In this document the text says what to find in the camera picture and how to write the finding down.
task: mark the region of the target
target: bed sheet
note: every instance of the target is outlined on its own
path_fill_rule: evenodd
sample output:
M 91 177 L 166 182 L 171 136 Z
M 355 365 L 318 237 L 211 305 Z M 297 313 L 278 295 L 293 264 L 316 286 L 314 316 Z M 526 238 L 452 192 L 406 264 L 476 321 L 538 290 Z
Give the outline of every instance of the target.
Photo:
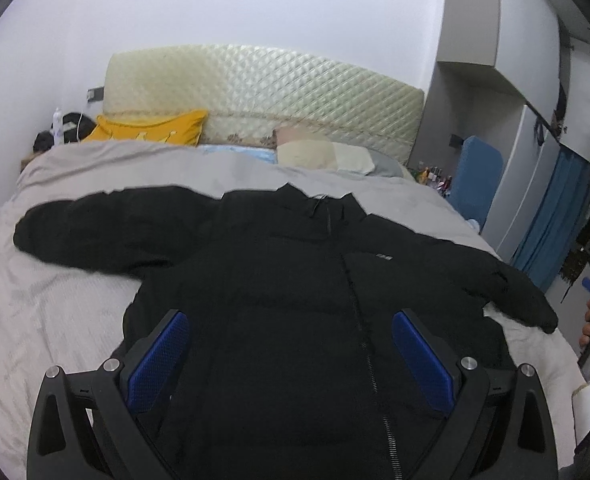
M 25 478 L 28 431 L 44 371 L 97 368 L 121 341 L 121 319 L 139 282 L 44 264 L 12 244 L 16 222 L 39 203 L 100 190 L 177 184 L 220 197 L 232 189 L 277 189 L 291 182 L 310 196 L 352 192 L 362 207 L 415 231 L 492 253 L 433 190 L 402 178 L 355 176 L 267 164 L 240 153 L 202 153 L 155 142 L 58 146 L 32 161 L 0 208 L 0 467 Z M 571 393 L 584 381 L 556 331 L 544 334 L 487 314 L 503 327 L 517 364 L 534 364 L 552 414 L 559 465 L 574 450 Z

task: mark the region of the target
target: jacket zipper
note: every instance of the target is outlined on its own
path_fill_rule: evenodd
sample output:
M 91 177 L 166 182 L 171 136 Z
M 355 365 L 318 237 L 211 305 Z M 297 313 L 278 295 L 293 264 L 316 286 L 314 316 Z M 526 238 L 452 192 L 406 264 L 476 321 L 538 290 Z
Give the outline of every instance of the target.
M 326 227 L 328 229 L 328 236 L 331 237 L 331 215 L 330 210 L 328 209 L 328 205 L 326 205 L 326 215 L 327 215 L 327 222 Z M 368 376 L 370 377 L 370 386 L 372 387 L 373 393 L 375 394 L 377 408 L 380 409 L 379 403 L 379 389 L 377 387 L 377 380 L 375 378 L 375 369 L 372 364 L 372 355 L 370 349 L 368 348 L 368 344 L 366 342 L 366 335 L 365 330 L 363 327 L 363 321 L 361 319 L 361 310 L 359 303 L 357 301 L 357 295 L 355 294 L 355 290 L 352 286 L 352 281 L 348 276 L 348 267 L 346 266 L 346 261 L 344 260 L 344 255 L 337 251 L 339 254 L 340 261 L 342 263 L 342 270 L 344 271 L 344 275 L 346 276 L 346 280 L 348 281 L 348 290 L 350 291 L 350 302 L 352 303 L 352 312 L 355 316 L 355 320 L 357 322 L 358 330 L 360 331 L 361 335 L 361 349 L 366 354 L 366 366 L 368 367 Z M 384 422 L 384 428 L 386 430 L 386 439 L 388 441 L 388 455 L 390 456 L 390 463 L 393 468 L 393 478 L 395 480 L 404 480 L 404 475 L 402 474 L 402 468 L 399 465 L 399 457 L 397 455 L 397 442 L 395 440 L 395 435 L 393 434 L 393 430 L 390 424 L 390 419 L 388 415 L 385 413 L 381 413 L 381 418 Z

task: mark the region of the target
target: blue curtain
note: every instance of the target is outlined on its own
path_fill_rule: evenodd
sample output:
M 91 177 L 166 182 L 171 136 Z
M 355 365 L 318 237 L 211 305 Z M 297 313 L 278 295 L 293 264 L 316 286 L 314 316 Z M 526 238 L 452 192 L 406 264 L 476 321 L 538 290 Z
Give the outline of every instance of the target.
M 530 229 L 512 258 L 544 292 L 553 283 L 582 228 L 590 202 L 590 164 L 562 146 Z

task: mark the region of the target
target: metal screw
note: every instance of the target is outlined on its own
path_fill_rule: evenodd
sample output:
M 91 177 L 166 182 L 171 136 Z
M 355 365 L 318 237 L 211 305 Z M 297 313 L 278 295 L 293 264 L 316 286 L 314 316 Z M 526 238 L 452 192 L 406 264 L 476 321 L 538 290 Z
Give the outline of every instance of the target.
M 474 370 L 477 368 L 477 361 L 473 357 L 463 357 L 460 362 L 466 370 Z
M 48 370 L 46 370 L 46 377 L 49 379 L 53 379 L 57 377 L 59 374 L 59 367 L 57 365 L 51 366 Z
M 526 377 L 532 377 L 535 375 L 535 367 L 533 365 L 529 365 L 528 363 L 524 363 L 520 366 L 521 373 L 523 373 Z
M 107 361 L 104 362 L 104 370 L 107 372 L 114 372 L 117 368 L 120 367 L 120 360 L 111 357 Z

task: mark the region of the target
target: quilted headboard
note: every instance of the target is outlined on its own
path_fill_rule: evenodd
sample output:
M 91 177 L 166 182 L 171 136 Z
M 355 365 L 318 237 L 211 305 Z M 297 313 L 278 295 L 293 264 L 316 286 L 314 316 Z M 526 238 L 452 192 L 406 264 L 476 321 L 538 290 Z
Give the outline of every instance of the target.
M 106 72 L 113 119 L 206 108 L 200 142 L 274 147 L 276 126 L 303 124 L 330 140 L 408 160 L 424 92 L 371 70 L 278 48 L 185 45 L 123 52 Z

